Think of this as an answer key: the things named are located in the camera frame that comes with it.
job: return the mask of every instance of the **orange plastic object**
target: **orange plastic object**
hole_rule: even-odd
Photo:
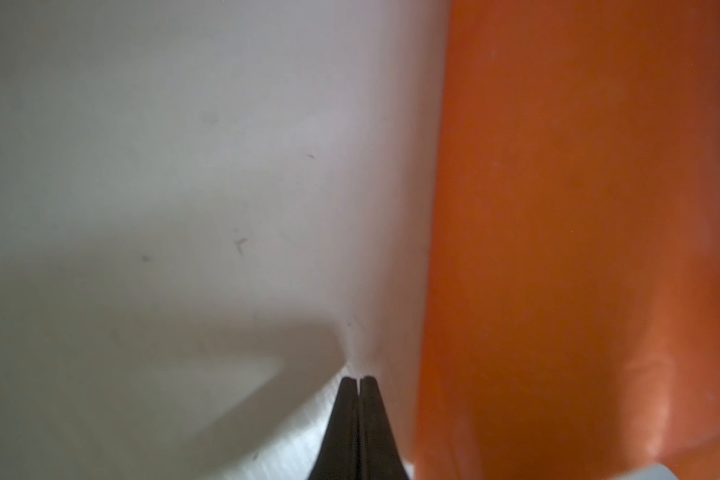
[[[664,465],[678,480],[720,480],[720,440],[672,456]]]
[[[720,0],[454,0],[417,478],[720,438]]]

